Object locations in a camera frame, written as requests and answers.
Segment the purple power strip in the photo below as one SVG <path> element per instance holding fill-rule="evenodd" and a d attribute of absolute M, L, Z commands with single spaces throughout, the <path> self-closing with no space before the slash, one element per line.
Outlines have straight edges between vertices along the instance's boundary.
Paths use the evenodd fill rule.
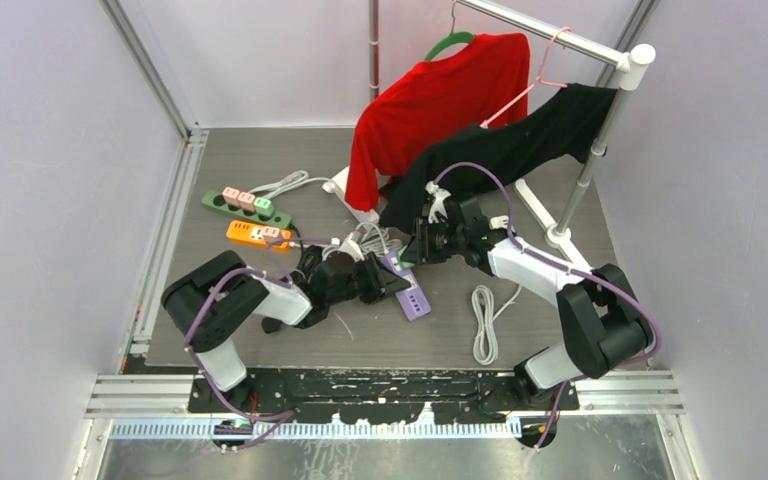
<path fill-rule="evenodd" d="M 431 312 L 430 303 L 419 286 L 412 269 L 405 263 L 402 263 L 397 251 L 390 251 L 383 256 L 385 266 L 395 275 L 409 282 L 407 289 L 396 293 L 396 298 L 402 307 L 402 310 L 409 322 Z"/>

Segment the green plug adapter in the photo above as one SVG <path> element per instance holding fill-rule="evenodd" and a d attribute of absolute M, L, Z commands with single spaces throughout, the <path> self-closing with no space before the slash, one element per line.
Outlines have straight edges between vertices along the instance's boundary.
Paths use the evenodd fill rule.
<path fill-rule="evenodd" d="M 274 215 L 275 207 L 272 201 L 264 197 L 256 197 L 253 206 L 255 212 L 262 217 L 271 218 Z"/>

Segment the pink plug adapter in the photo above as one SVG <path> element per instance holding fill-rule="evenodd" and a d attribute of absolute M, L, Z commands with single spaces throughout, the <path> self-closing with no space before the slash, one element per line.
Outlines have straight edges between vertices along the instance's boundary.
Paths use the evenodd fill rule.
<path fill-rule="evenodd" d="M 257 200 L 257 197 L 254 194 L 250 192 L 241 191 L 238 197 L 239 207 L 247 212 L 255 213 L 256 200 Z"/>
<path fill-rule="evenodd" d="M 240 193 L 241 193 L 240 190 L 231 186 L 226 186 L 222 190 L 222 198 L 226 204 L 238 208 L 239 207 L 238 197 Z"/>

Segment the green power strip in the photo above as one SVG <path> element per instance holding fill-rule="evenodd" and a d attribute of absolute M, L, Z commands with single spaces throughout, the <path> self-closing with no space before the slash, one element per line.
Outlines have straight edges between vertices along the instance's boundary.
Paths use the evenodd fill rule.
<path fill-rule="evenodd" d="M 201 199 L 201 204 L 209 211 L 219 213 L 234 220 L 241 220 L 264 226 L 273 226 L 279 229 L 288 229 L 292 224 L 292 217 L 279 210 L 274 210 L 272 214 L 265 215 L 229 205 L 218 191 L 207 191 Z"/>

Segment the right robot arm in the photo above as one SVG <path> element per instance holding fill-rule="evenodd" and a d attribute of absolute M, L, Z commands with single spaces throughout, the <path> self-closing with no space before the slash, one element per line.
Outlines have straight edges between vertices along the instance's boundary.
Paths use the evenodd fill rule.
<path fill-rule="evenodd" d="M 458 255 L 485 274 L 515 283 L 553 305 L 560 343 L 518 363 L 512 388 L 527 410 L 542 409 L 554 388 L 599 379 L 655 346 L 656 335 L 624 272 L 616 265 L 586 271 L 533 248 L 510 226 L 494 226 L 470 195 L 450 197 L 444 212 L 414 220 L 404 252 L 415 264 Z"/>

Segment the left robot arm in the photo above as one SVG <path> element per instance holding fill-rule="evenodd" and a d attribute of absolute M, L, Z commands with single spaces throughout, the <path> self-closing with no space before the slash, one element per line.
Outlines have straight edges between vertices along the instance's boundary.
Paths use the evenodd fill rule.
<path fill-rule="evenodd" d="M 225 411 L 242 411 L 252 397 L 247 368 L 232 340 L 245 320 L 262 317 L 267 331 L 282 325 L 306 329 L 324 320 L 334 305 L 355 299 L 374 304 L 411 287 L 371 253 L 355 258 L 346 252 L 325 256 L 319 247 L 313 252 L 311 264 L 278 280 L 227 250 L 163 291 L 163 309 Z"/>

